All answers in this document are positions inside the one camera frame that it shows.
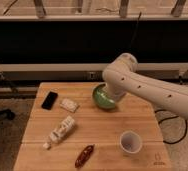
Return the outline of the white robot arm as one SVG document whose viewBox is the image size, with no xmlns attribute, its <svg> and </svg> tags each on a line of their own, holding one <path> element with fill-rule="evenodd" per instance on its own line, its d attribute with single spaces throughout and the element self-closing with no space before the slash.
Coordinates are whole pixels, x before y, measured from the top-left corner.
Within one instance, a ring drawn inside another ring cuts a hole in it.
<svg viewBox="0 0 188 171">
<path fill-rule="evenodd" d="M 103 70 L 108 97 L 119 102 L 127 92 L 188 120 L 188 87 L 136 73 L 136 58 L 123 53 Z"/>
</svg>

